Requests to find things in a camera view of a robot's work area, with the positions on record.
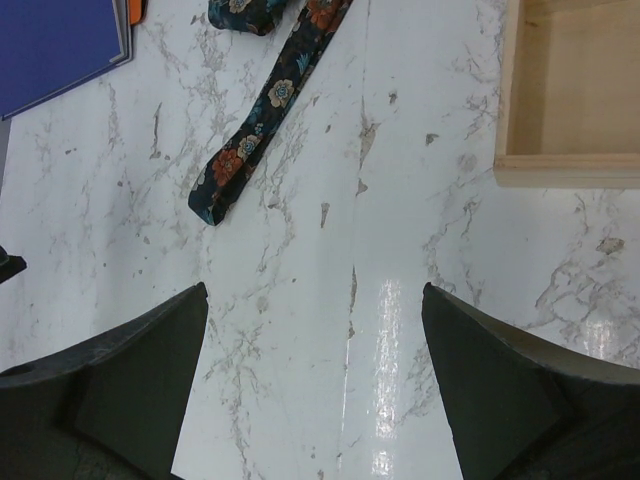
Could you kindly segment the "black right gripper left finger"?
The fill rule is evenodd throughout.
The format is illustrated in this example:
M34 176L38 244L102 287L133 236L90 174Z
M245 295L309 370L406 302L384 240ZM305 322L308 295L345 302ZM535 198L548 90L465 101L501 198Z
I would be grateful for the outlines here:
M198 283L1 374L4 479L171 479L204 339Z

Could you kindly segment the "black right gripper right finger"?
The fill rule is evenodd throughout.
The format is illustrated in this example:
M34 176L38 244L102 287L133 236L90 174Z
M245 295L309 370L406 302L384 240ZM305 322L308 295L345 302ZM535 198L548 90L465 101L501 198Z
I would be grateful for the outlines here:
M639 372L426 284L422 322L466 479L636 479Z

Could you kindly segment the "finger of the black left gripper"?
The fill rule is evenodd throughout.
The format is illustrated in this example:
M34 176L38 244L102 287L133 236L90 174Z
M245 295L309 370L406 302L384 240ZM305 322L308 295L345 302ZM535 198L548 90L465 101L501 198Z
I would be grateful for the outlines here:
M18 275L27 268L27 263L21 256L9 255L0 247L0 283Z

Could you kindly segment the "navy floral necktie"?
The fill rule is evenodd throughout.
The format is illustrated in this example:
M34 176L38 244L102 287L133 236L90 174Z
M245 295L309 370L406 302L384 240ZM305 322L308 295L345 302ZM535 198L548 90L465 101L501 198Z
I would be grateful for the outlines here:
M188 197L206 224L220 224L254 173L344 20L349 1L307 1L239 130L206 163Z

